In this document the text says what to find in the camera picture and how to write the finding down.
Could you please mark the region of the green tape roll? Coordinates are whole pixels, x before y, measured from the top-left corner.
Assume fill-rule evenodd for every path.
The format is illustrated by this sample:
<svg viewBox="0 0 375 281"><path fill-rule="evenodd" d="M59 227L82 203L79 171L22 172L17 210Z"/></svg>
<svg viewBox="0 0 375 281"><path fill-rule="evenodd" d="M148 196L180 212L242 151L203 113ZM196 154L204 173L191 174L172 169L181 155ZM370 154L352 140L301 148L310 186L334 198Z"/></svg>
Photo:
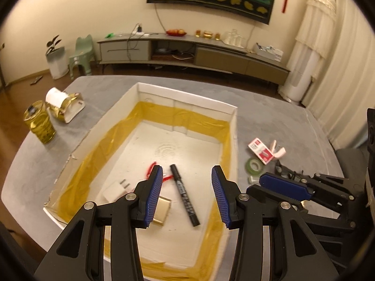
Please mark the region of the green tape roll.
<svg viewBox="0 0 375 281"><path fill-rule="evenodd" d="M249 158L245 163L245 169L251 176L259 176L263 172L264 165L258 158Z"/></svg>

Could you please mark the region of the black marker pen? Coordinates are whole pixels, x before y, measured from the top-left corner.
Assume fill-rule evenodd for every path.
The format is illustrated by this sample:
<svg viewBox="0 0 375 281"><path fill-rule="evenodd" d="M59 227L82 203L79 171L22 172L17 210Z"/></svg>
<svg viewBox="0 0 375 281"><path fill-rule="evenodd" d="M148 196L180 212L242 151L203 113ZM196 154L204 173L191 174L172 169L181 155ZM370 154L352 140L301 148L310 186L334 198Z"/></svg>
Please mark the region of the black marker pen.
<svg viewBox="0 0 375 281"><path fill-rule="evenodd" d="M170 165L170 170L173 175L173 179L175 181L175 184L177 186L177 189L179 191L182 203L184 204L184 208L187 212L187 215L191 221L191 224L193 227L199 226L200 221L196 215L196 212L193 208L193 205L191 204L191 201L189 199L189 195L186 191L186 188L184 186L184 183L182 182L182 178L179 174L179 171L177 169L177 166L175 164Z"/></svg>

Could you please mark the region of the white USB charger plug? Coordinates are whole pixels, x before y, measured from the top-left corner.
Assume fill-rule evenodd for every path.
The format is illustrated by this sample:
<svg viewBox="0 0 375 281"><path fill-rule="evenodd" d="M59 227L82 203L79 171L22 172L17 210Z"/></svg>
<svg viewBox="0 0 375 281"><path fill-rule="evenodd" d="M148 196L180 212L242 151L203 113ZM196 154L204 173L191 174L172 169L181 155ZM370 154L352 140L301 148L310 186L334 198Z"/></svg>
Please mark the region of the white USB charger plug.
<svg viewBox="0 0 375 281"><path fill-rule="evenodd" d="M128 193L128 187L130 183L126 179L121 182L113 182L110 184L102 193L104 199L108 202L115 202L120 197Z"/></svg>

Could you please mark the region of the gold blue cigarette case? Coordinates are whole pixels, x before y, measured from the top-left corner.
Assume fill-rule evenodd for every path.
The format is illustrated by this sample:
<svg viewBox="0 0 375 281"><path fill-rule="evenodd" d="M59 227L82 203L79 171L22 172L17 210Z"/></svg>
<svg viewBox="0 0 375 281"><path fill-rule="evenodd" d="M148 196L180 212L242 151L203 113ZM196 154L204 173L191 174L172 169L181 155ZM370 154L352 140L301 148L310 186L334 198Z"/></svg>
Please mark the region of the gold blue cigarette case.
<svg viewBox="0 0 375 281"><path fill-rule="evenodd" d="M172 205L172 202L170 199L160 196L158 198L158 203L157 203L156 210L154 213L153 222L158 225L164 225L167 219L167 216L169 214L171 205Z"/></svg>

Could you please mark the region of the black sunglasses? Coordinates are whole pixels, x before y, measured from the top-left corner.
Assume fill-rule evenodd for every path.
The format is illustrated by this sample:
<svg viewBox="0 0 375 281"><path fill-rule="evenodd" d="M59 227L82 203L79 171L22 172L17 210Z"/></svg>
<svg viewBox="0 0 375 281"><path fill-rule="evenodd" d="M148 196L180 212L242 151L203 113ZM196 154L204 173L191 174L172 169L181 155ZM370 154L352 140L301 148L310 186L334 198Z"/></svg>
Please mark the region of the black sunglasses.
<svg viewBox="0 0 375 281"><path fill-rule="evenodd" d="M279 160L277 160L275 164L275 174L283 178L296 181L296 182L301 182L303 179L302 173L297 173L296 171L292 171L291 169L282 165Z"/></svg>

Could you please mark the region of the red white staples box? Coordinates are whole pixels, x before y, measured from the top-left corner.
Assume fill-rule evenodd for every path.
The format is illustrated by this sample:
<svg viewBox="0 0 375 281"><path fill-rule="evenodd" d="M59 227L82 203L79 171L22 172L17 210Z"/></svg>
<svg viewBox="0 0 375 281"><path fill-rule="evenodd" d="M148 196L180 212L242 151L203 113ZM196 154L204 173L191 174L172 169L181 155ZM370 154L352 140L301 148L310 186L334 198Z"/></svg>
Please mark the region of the red white staples box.
<svg viewBox="0 0 375 281"><path fill-rule="evenodd" d="M274 158L271 150L258 138L252 140L248 144L248 148L264 165L270 163Z"/></svg>

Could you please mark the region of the pink white stapler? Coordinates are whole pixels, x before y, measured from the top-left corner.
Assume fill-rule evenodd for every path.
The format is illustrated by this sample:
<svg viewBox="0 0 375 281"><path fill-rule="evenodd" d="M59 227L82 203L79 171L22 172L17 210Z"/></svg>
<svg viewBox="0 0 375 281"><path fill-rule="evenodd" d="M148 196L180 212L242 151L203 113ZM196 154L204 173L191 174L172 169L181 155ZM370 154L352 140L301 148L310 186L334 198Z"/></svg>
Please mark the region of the pink white stapler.
<svg viewBox="0 0 375 281"><path fill-rule="evenodd" d="M286 154L286 149L278 145L276 140L271 142L269 149L274 159L280 159Z"/></svg>

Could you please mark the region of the yellow glass cup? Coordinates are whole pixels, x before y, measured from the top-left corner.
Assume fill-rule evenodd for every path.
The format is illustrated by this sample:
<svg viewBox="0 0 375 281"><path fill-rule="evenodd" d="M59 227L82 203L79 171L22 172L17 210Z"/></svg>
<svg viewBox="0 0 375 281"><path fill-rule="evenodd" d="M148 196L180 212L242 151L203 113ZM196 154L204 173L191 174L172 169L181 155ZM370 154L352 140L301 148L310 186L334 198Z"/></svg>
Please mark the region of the yellow glass cup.
<svg viewBox="0 0 375 281"><path fill-rule="evenodd" d="M23 121L41 143L47 144L55 137L56 130L50 121L50 116L43 100L38 100L27 108L23 114Z"/></svg>

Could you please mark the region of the gold tissue roll holder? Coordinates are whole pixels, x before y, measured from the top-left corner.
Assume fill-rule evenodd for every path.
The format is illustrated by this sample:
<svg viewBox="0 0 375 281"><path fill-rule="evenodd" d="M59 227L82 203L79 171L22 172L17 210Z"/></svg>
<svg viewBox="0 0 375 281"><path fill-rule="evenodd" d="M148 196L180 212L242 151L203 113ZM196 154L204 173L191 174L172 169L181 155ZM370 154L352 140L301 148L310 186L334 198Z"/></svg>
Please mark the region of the gold tissue roll holder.
<svg viewBox="0 0 375 281"><path fill-rule="evenodd" d="M68 94L57 88L52 88L47 92L45 101L52 116L66 124L70 123L85 108L81 93Z"/></svg>

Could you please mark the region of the clear glasses set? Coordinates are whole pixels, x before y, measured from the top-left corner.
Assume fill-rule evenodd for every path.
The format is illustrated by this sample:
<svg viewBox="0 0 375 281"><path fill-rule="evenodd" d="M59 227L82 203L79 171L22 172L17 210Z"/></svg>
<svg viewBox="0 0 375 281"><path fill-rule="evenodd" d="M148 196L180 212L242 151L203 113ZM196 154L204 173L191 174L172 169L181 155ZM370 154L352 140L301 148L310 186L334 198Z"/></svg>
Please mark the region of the clear glasses set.
<svg viewBox="0 0 375 281"><path fill-rule="evenodd" d="M244 48L243 46L243 41L244 37L239 35L236 29L232 29L231 31L225 32L222 35L221 41L224 44L230 45L230 46L235 46L238 48Z"/></svg>

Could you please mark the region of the white standing air conditioner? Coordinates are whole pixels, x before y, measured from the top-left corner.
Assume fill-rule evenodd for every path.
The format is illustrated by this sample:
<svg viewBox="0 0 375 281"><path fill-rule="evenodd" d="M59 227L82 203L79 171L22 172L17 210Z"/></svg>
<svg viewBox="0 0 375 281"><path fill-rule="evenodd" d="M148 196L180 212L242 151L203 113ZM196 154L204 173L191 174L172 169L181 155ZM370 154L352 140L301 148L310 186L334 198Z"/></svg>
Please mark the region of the white standing air conditioner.
<svg viewBox="0 0 375 281"><path fill-rule="evenodd" d="M335 0L307 0L303 21L288 60L290 70L278 93L289 103L298 104L316 79L329 54L336 24Z"/></svg>

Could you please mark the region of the gold ornaments on cabinet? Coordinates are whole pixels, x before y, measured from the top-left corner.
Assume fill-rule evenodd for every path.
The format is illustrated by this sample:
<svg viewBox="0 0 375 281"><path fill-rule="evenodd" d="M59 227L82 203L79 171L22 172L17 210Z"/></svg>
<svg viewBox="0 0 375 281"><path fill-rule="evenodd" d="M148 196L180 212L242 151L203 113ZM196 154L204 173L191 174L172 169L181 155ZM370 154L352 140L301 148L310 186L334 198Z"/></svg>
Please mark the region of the gold ornaments on cabinet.
<svg viewBox="0 0 375 281"><path fill-rule="evenodd" d="M195 36L204 39L214 39L217 41L219 41L221 38L221 35L219 33L213 33L207 30L197 30Z"/></svg>

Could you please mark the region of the dark object on floor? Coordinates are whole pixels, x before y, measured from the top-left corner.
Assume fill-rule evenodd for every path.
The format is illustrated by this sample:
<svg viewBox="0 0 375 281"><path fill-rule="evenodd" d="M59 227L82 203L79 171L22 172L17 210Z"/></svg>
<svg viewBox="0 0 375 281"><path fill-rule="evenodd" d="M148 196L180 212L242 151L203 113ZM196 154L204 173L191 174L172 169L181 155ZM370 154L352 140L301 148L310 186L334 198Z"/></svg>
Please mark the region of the dark object on floor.
<svg viewBox="0 0 375 281"><path fill-rule="evenodd" d="M33 86L33 85L37 84L42 78L43 78L43 75L40 75L40 76L36 77L36 78L30 83L30 85Z"/></svg>

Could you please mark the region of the green child chair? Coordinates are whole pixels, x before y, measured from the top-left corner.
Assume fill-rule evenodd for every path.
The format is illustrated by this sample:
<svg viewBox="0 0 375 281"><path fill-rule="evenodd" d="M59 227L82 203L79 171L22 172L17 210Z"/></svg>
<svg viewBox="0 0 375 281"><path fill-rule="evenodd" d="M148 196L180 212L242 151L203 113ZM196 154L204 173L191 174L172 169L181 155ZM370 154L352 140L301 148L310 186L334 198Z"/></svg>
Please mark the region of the green child chair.
<svg viewBox="0 0 375 281"><path fill-rule="evenodd" d="M69 74L71 80L74 79L73 69L76 66L81 66L85 71L85 75L92 75L91 61L97 63L93 38L88 34L87 37L76 39L75 52L69 57Z"/></svg>

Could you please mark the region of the white planter with dark plant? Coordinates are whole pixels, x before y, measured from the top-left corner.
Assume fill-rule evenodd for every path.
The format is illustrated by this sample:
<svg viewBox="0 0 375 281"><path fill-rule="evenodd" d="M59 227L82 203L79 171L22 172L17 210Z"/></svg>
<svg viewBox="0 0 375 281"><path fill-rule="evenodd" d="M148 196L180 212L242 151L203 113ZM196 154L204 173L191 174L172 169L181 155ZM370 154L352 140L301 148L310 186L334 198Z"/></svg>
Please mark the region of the white planter with dark plant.
<svg viewBox="0 0 375 281"><path fill-rule="evenodd" d="M65 76L69 67L67 64L67 57L65 55L65 47L58 47L61 39L59 35L55 36L51 41L46 43L46 61L50 70L52 79L57 80Z"/></svg>

